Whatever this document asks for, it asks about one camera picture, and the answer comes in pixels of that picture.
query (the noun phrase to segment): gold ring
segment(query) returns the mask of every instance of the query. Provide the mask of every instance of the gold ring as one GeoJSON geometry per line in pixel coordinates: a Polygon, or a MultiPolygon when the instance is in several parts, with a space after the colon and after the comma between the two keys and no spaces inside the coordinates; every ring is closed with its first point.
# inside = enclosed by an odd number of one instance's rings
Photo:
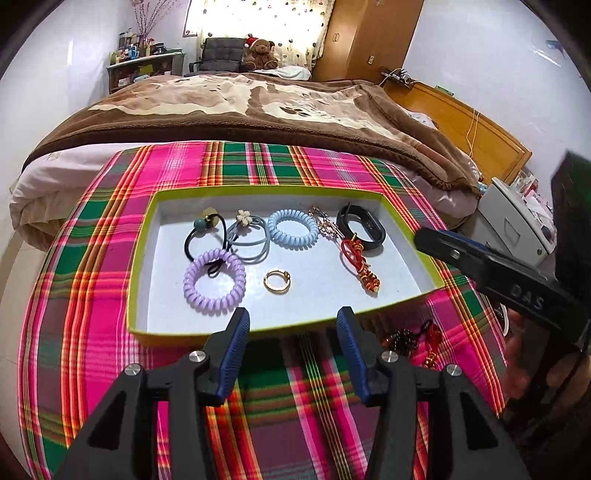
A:
{"type": "Polygon", "coordinates": [[[267,288],[267,290],[276,292],[276,293],[281,293],[286,291],[290,285],[291,285],[291,275],[288,271],[286,270],[281,270],[280,268],[276,268],[274,270],[271,270],[270,272],[267,273],[267,275],[265,275],[265,278],[262,279],[263,284],[265,285],[265,287],[267,288]],[[283,280],[285,280],[285,285],[281,288],[277,288],[277,287],[273,287],[272,285],[269,285],[269,277],[271,275],[280,275],[283,277],[283,280]]]}

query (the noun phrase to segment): teal bead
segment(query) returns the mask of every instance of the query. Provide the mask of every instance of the teal bead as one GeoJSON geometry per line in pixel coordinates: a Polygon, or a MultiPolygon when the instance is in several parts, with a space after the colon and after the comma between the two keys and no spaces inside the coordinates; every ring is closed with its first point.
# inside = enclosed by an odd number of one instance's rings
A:
{"type": "Polygon", "coordinates": [[[193,222],[193,226],[196,231],[204,232],[207,229],[207,222],[205,221],[205,218],[198,218],[193,222]]]}

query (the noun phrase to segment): black chair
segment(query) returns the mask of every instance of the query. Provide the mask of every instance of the black chair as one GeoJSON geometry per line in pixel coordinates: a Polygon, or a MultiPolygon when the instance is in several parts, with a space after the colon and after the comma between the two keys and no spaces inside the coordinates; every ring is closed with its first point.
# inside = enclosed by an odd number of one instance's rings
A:
{"type": "Polygon", "coordinates": [[[199,72],[241,72],[244,55],[244,38],[206,38],[200,61],[189,63],[191,73],[199,72]]]}

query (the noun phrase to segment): floor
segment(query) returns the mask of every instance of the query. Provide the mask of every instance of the floor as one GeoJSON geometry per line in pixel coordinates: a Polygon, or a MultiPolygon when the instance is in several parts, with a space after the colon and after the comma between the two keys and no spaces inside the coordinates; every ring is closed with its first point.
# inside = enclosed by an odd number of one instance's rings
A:
{"type": "Polygon", "coordinates": [[[0,271],[0,288],[4,286],[4,292],[0,291],[0,432],[28,472],[18,423],[18,346],[29,296],[45,252],[21,244],[20,239],[14,248],[18,250],[13,253],[16,258],[12,268],[3,259],[4,272],[0,271]]]}

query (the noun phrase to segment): polka dot curtain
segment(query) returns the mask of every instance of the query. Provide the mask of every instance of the polka dot curtain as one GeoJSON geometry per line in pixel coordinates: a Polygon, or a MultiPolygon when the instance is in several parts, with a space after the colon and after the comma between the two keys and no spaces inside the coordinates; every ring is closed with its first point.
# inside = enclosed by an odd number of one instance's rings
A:
{"type": "Polygon", "coordinates": [[[312,69],[322,47],[335,0],[191,0],[185,36],[264,38],[275,43],[280,66],[312,69]]]}

